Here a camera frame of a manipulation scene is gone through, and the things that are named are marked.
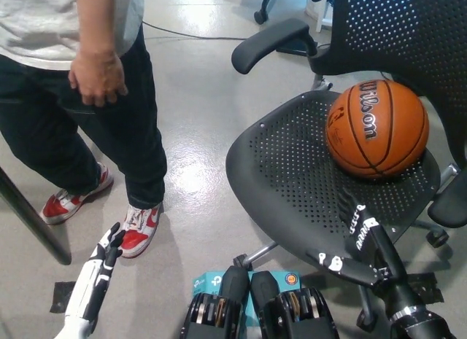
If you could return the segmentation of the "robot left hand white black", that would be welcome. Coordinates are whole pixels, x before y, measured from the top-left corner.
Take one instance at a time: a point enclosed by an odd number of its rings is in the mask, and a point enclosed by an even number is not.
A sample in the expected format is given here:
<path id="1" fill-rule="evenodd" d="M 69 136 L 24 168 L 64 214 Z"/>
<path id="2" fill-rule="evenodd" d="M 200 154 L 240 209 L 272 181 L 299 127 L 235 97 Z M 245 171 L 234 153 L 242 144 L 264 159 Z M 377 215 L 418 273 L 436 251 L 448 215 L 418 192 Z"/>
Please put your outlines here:
<path id="1" fill-rule="evenodd" d="M 84 319 L 90 323 L 98 318 L 115 264 L 123 253 L 120 246 L 125 234 L 120 223 L 116 222 L 98 241 L 74 285 L 66 317 Z"/>

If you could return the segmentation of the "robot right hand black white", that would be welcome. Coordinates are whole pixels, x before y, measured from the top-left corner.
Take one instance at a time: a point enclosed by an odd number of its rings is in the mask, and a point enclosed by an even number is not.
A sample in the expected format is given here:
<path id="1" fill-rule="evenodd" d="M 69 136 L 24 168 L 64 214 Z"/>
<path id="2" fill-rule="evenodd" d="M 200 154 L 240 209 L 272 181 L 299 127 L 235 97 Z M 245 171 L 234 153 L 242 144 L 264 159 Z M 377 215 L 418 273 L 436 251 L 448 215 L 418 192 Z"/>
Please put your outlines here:
<path id="1" fill-rule="evenodd" d="M 338 195 L 339 217 L 348 227 L 347 256 L 309 247 L 306 256 L 331 274 L 370 289 L 404 280 L 406 268 L 384 227 L 369 207 L 348 190 Z"/>

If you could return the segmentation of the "person's left hand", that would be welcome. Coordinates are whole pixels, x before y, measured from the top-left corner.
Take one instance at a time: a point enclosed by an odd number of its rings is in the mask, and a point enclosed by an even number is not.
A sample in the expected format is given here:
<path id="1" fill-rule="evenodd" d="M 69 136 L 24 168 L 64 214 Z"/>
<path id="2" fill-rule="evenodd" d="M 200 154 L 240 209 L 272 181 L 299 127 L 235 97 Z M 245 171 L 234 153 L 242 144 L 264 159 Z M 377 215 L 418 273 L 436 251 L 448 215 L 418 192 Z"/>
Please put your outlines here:
<path id="1" fill-rule="evenodd" d="M 103 107 L 128 94 L 123 65 L 114 50 L 80 49 L 72 61 L 69 82 L 87 106 Z"/>

